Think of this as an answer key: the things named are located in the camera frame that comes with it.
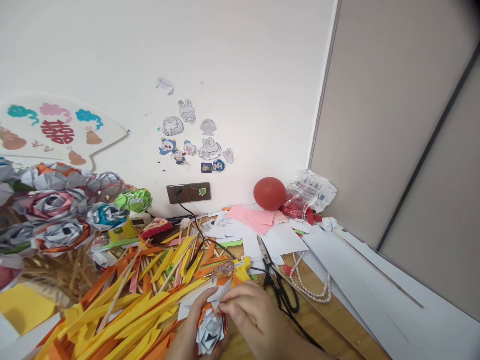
red ball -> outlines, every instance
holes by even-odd
[[[258,205],[268,211],[278,210],[287,200],[287,190],[280,180],[266,177],[256,183],[253,197]]]

table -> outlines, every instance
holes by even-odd
[[[236,257],[243,253],[243,246],[231,247],[229,250]],[[285,264],[293,267],[294,260],[291,254],[283,256]],[[314,293],[320,293],[324,288],[324,283],[313,273],[305,262],[299,266],[303,284]],[[264,275],[258,276],[258,283],[263,285]],[[273,291],[269,291],[275,306],[277,300]],[[387,360],[389,355],[370,334],[360,325],[353,315],[343,306],[343,304],[332,294],[329,304],[318,304],[314,306],[321,315],[315,311],[307,301],[298,295],[300,302],[300,312],[295,314],[296,320],[307,331],[312,338],[319,343],[327,353],[341,360]],[[293,321],[288,319],[292,328],[303,337],[300,330]],[[230,345],[223,354],[223,359],[245,360],[255,359],[250,351],[245,339],[237,329],[232,329],[233,336]]]

wall socket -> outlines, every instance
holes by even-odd
[[[177,189],[181,189],[181,193],[175,196]],[[166,187],[166,192],[168,193],[170,204],[183,204],[212,199],[209,182],[198,182],[188,185],[169,185]]]

closet door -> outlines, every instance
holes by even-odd
[[[374,248],[477,44],[465,3],[341,3],[310,168],[338,188],[325,213]]]
[[[480,321],[480,62],[381,250]]]

hand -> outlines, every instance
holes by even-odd
[[[173,345],[168,352],[167,360],[219,360],[226,349],[229,336],[220,342],[218,348],[211,355],[197,356],[197,331],[202,309],[208,298],[217,292],[219,288],[213,287],[205,290],[191,306],[190,313],[186,318],[183,329],[178,333]]]
[[[331,359],[294,332],[270,295],[255,282],[234,287],[220,301],[220,310],[230,315],[257,359]]]

